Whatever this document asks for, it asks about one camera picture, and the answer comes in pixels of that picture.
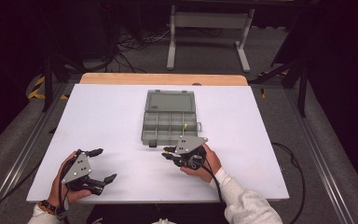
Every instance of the white sleeve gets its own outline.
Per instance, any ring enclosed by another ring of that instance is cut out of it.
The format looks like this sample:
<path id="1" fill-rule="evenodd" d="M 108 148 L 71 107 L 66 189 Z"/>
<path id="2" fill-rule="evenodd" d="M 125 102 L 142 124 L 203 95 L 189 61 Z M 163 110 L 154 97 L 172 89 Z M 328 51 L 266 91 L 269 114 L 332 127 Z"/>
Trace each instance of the white sleeve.
<path id="1" fill-rule="evenodd" d="M 225 217 L 229 223 L 282 223 L 281 217 L 261 194 L 241 186 L 223 167 L 215 177 L 227 204 Z M 210 186 L 217 189 L 213 179 Z"/>
<path id="2" fill-rule="evenodd" d="M 39 206 L 34 206 L 34 213 L 28 224 L 59 224 L 61 223 L 55 216 L 43 211 Z"/>

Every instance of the person's right hand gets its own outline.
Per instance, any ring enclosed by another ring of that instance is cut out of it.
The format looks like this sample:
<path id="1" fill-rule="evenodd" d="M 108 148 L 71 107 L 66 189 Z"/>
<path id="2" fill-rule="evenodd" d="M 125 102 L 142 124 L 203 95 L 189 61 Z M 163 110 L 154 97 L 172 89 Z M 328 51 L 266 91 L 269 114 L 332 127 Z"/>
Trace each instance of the person's right hand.
<path id="1" fill-rule="evenodd" d="M 216 153 L 214 153 L 214 151 L 212 151 L 206 144 L 203 144 L 202 146 L 205 148 L 206 151 L 206 160 L 204 166 L 208 169 L 212 169 L 212 172 L 215 175 L 217 171 L 219 171 L 219 169 L 222 167 L 222 164 L 220 163 L 220 160 L 217 157 Z M 202 167 L 197 170 L 192 170 L 188 167 L 182 166 L 180 170 L 182 172 L 185 172 L 187 175 L 196 175 L 207 183 L 210 183 L 212 180 L 212 176 Z"/>

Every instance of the person's left hand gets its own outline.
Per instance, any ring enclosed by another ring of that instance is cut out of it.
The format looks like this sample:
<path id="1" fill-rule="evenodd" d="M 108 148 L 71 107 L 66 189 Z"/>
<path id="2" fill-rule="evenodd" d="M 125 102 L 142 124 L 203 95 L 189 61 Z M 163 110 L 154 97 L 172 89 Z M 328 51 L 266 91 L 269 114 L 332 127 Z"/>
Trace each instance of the person's left hand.
<path id="1" fill-rule="evenodd" d="M 48 196 L 48 202 L 55 207 L 60 206 L 60 201 L 59 201 L 60 173 L 66 162 L 71 160 L 75 156 L 75 154 L 76 152 L 74 151 L 68 158 L 66 158 L 66 160 L 61 164 L 60 170 L 58 171 L 56 177 L 54 178 L 53 184 L 51 186 L 51 192 L 50 195 Z M 68 188 L 64 184 L 62 184 L 62 200 L 67 190 Z M 79 191 L 69 190 L 67 194 L 68 203 L 74 203 L 75 201 L 88 197 L 90 195 L 91 195 L 91 191 L 87 189 L 82 189 Z"/>

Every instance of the beaded bracelet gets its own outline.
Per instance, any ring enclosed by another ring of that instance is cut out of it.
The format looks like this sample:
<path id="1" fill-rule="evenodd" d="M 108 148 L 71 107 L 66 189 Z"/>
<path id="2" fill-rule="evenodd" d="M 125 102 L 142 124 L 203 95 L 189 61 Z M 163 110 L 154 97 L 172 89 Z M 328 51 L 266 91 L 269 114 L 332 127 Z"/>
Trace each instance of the beaded bracelet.
<path id="1" fill-rule="evenodd" d="M 55 216 L 56 207 L 51 205 L 51 203 L 49 203 L 47 200 L 43 200 L 42 202 L 39 202 L 37 205 L 43 211 Z"/>

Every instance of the shirt cuff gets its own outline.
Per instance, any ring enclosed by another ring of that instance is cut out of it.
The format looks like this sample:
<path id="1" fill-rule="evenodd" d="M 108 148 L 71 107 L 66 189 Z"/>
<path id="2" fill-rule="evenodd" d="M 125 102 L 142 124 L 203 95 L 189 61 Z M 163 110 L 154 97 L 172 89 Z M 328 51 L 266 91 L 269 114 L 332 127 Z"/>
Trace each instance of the shirt cuff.
<path id="1" fill-rule="evenodd" d="M 220 167 L 219 171 L 217 171 L 214 177 L 216 177 L 217 182 L 219 182 L 220 189 L 224 187 L 232 179 L 232 177 L 228 173 L 226 173 L 223 167 Z M 214 182 L 213 178 L 209 183 L 209 186 L 213 189 L 217 189 L 216 183 Z"/>

